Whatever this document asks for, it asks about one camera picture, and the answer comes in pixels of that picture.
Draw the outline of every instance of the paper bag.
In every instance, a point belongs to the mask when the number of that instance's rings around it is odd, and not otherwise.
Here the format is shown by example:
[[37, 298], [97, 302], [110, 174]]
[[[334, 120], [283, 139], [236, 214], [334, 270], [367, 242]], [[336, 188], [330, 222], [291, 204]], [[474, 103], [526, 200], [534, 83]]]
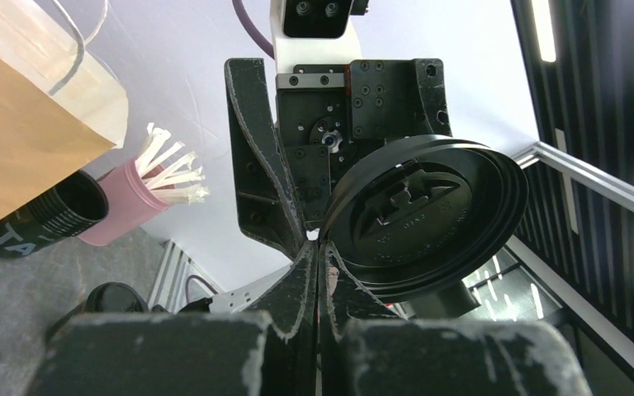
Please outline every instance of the paper bag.
[[0, 0], [0, 219], [124, 141], [125, 91], [90, 55], [47, 95], [72, 49], [34, 3]]

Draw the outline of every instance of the cable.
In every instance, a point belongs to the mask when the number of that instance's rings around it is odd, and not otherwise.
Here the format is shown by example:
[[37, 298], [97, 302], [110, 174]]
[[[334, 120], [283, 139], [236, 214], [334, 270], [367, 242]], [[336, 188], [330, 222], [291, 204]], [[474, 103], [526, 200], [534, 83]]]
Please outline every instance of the cable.
[[271, 57], [271, 59], [274, 59], [273, 45], [266, 40], [266, 37], [264, 37], [253, 24], [251, 18], [247, 14], [247, 10], [244, 9], [244, 3], [242, 0], [232, 0], [232, 5], [234, 6], [234, 13], [237, 14], [239, 22], [241, 22], [244, 30], [247, 34], [249, 34], [249, 37], [251, 37], [253, 42], [258, 45], [258, 48], [262, 49], [266, 55]]
[[47, 92], [47, 94], [50, 96], [53, 96], [55, 93], [59, 92], [59, 90], [62, 89], [62, 87], [64, 87], [65, 85], [67, 85], [69, 80], [71, 80], [72, 77], [74, 77], [74, 74], [76, 74], [79, 66], [81, 66], [81, 63], [83, 62], [83, 53], [86, 48], [86, 45], [83, 43], [83, 37], [81, 36], [81, 31], [78, 30], [78, 27], [72, 20], [72, 17], [69, 15], [67, 10], [65, 10], [64, 7], [62, 7], [62, 4], [59, 2], [59, 0], [52, 0], [52, 3], [54, 4], [55, 7], [57, 7], [57, 11], [59, 11], [59, 13], [62, 14], [62, 17], [64, 17], [64, 19], [67, 22], [67, 25], [69, 25], [69, 28], [72, 30], [72, 34], [74, 35], [74, 40], [77, 43], [77, 55], [76, 55], [76, 58], [74, 58], [74, 63], [72, 64], [72, 67], [69, 68], [69, 71], [64, 75], [64, 77], [62, 77], [62, 79], [60, 79], [50, 89], [49, 92]]
[[199, 277], [198, 275], [189, 275], [188, 278], [186, 278], [186, 304], [191, 303], [191, 289], [190, 289], [191, 281], [199, 281], [205, 287], [207, 287], [211, 292], [215, 293], [216, 295], [218, 294], [217, 290], [214, 287], [212, 287], [210, 282], [208, 282], [207, 280]]
[[103, 22], [105, 22], [106, 19], [108, 18], [108, 6], [109, 5], [110, 5], [109, 0], [103, 0], [103, 12], [101, 12], [101, 18], [98, 19], [98, 23], [96, 24], [96, 27], [93, 28], [93, 31], [91, 32], [91, 34], [86, 38], [86, 40], [83, 41], [84, 45], [88, 45], [88, 43], [93, 41], [93, 39], [95, 39], [96, 36], [98, 35], [98, 32], [101, 31], [101, 27], [103, 26]]

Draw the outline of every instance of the black metal bracket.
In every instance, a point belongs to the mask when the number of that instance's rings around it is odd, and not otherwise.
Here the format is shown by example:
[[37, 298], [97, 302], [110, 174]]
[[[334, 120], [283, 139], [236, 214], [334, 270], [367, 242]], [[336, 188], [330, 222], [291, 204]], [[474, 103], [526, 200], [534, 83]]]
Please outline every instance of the black metal bracket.
[[228, 60], [225, 81], [239, 228], [293, 258], [305, 241], [305, 227], [273, 127], [263, 60]]

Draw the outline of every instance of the white straw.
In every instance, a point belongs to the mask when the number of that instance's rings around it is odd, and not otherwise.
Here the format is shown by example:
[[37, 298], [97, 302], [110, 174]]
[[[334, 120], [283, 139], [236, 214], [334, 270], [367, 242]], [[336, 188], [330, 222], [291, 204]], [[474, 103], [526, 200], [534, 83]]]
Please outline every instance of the white straw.
[[154, 128], [151, 137], [152, 143], [150, 143], [149, 147], [137, 158], [137, 160], [135, 160], [137, 172], [147, 168], [149, 163], [152, 161], [152, 158], [154, 158], [154, 156], [156, 156], [162, 148], [164, 142], [171, 137], [171, 133], [167, 130], [162, 130], [161, 128]]
[[178, 198], [182, 196], [185, 196], [185, 197], [198, 196], [202, 198], [210, 194], [210, 192], [208, 191], [206, 187], [198, 186], [198, 185], [184, 187], [184, 188], [177, 188], [177, 189], [153, 190], [152, 192], [158, 198]]
[[137, 158], [142, 157], [145, 151], [149, 148], [149, 145], [152, 144], [152, 131], [154, 130], [154, 122], [150, 122], [147, 124], [147, 139], [144, 140], [144, 144], [142, 144], [142, 149], [140, 150], [140, 154], [137, 155]]
[[149, 165], [147, 165], [147, 167], [145, 169], [140, 169], [139, 170], [140, 171], [140, 176], [144, 176], [147, 173], [151, 172], [152, 169], [154, 169], [157, 166], [159, 166], [160, 163], [166, 161], [169, 157], [174, 155], [178, 150], [182, 149], [183, 146], [184, 146], [184, 144], [182, 142], [174, 143], [173, 146], [171, 146], [170, 149], [166, 150], [161, 155], [156, 157], [151, 163], [149, 163]]
[[196, 202], [204, 201], [204, 199], [199, 196], [178, 196], [173, 198], [161, 198], [161, 199], [164, 200], [166, 203], [173, 204], [173, 205], [177, 205], [177, 204], [188, 205], [188, 204], [194, 204]]
[[[189, 172], [194, 172], [194, 171], [178, 171], [178, 172], [174, 172], [168, 176], [166, 176], [167, 179], [170, 179], [171, 177], [176, 177], [176, 176], [181, 176], [181, 175], [187, 175]], [[146, 184], [148, 181], [152, 180], [152, 177], [154, 176], [150, 176], [150, 177], [142, 177], [142, 181]]]
[[190, 167], [191, 164], [193, 163], [193, 160], [196, 159], [197, 157], [198, 157], [197, 154], [191, 151], [190, 153], [184, 155], [183, 157], [180, 157], [175, 163], [171, 164], [169, 167], [161, 171], [161, 173], [159, 173], [157, 176], [149, 179], [149, 181], [147, 181], [145, 185], [150, 190], [153, 190], [154, 188], [157, 187], [157, 185], [163, 179], [165, 179], [168, 175], [176, 172], [180, 167], [184, 165], [187, 165], [188, 167]]
[[196, 169], [195, 171], [187, 171], [187, 172], [176, 172], [176, 173], [181, 173], [178, 176], [175, 177], [166, 177], [165, 179], [163, 179], [162, 181], [160, 181], [155, 187], [154, 189], [158, 189], [161, 187], [166, 187], [166, 186], [171, 186], [172, 184], [181, 184], [181, 183], [187, 183], [187, 182], [197, 182], [200, 180], [205, 180], [206, 177], [202, 175], [203, 172], [203, 168], [200, 167], [198, 169]]

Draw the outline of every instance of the black cup lid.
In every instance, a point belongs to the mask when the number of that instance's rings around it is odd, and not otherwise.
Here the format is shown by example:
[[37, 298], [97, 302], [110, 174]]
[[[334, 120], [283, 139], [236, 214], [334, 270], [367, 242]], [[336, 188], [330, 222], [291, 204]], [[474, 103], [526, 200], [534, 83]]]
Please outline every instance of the black cup lid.
[[413, 136], [346, 172], [320, 237], [375, 296], [406, 301], [489, 260], [516, 229], [527, 199], [511, 158], [475, 142]]
[[95, 312], [147, 312], [147, 303], [135, 289], [124, 283], [98, 286], [90, 296]]

